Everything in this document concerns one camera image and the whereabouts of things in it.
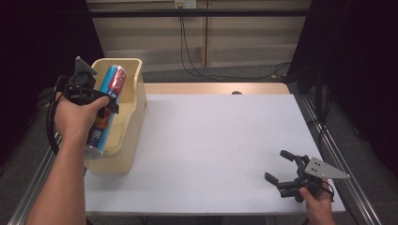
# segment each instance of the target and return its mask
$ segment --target metal bracket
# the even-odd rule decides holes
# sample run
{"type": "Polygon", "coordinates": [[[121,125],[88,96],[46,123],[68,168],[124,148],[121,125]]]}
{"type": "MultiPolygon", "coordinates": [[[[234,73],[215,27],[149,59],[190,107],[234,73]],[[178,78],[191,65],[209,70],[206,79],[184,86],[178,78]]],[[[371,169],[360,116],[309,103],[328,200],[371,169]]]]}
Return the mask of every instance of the metal bracket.
{"type": "Polygon", "coordinates": [[[322,179],[349,179],[350,175],[313,157],[305,168],[305,173],[322,179]]]}

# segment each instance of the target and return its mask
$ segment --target human arm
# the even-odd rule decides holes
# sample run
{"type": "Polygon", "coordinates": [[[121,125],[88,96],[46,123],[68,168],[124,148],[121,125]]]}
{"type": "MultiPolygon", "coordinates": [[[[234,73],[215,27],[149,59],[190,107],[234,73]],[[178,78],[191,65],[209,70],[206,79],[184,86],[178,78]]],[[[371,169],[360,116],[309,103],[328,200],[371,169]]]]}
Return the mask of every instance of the human arm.
{"type": "MultiPolygon", "coordinates": [[[[326,180],[322,182],[322,187],[329,189],[326,180]]],[[[317,196],[313,196],[306,187],[299,189],[299,193],[304,198],[307,207],[307,215],[313,225],[335,225],[333,214],[331,213],[331,197],[324,190],[319,190],[317,196]]]]}
{"type": "Polygon", "coordinates": [[[26,224],[85,224],[84,147],[97,111],[108,101],[101,97],[78,106],[59,99],[54,121],[62,143],[26,224]]]}

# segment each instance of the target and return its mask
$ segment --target red and blue can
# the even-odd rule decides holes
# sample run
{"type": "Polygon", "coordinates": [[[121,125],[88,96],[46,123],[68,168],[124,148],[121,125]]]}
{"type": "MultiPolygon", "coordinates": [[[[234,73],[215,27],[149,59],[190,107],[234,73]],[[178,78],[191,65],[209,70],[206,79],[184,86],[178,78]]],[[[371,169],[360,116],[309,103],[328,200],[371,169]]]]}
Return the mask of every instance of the red and blue can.
{"type": "MultiPolygon", "coordinates": [[[[119,65],[112,65],[108,68],[99,90],[112,98],[116,98],[116,103],[118,103],[126,78],[127,73],[124,68],[119,65]]],[[[113,112],[105,108],[104,118],[97,117],[88,134],[84,151],[85,158],[97,159],[102,157],[114,116],[113,112]]]]}

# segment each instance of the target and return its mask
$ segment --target human hand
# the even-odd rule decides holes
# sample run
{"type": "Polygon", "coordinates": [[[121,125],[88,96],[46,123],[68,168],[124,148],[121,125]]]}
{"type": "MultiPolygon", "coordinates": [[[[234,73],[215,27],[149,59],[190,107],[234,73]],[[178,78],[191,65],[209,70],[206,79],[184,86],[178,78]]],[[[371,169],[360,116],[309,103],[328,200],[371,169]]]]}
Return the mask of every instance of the human hand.
{"type": "MultiPolygon", "coordinates": [[[[329,189],[328,181],[322,182],[322,187],[329,189]]],[[[308,219],[313,225],[334,225],[331,213],[331,196],[324,190],[319,190],[314,197],[306,187],[299,189],[299,193],[304,198],[307,207],[308,219]]]]}
{"type": "Polygon", "coordinates": [[[62,96],[58,101],[54,118],[55,128],[60,133],[62,142],[85,143],[97,111],[108,102],[108,97],[100,97],[88,105],[80,106],[62,96]]]}

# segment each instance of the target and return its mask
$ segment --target black curtain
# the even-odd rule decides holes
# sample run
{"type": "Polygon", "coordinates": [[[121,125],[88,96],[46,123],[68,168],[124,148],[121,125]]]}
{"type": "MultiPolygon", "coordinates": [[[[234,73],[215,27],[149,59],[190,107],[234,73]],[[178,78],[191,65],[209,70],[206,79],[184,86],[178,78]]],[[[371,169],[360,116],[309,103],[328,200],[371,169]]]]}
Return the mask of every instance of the black curtain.
{"type": "Polygon", "coordinates": [[[86,12],[85,0],[1,1],[0,165],[22,137],[41,90],[72,75],[76,56],[89,65],[103,57],[86,12]]]}
{"type": "Polygon", "coordinates": [[[353,1],[326,69],[326,82],[333,96],[396,177],[397,15],[394,0],[353,1]]]}

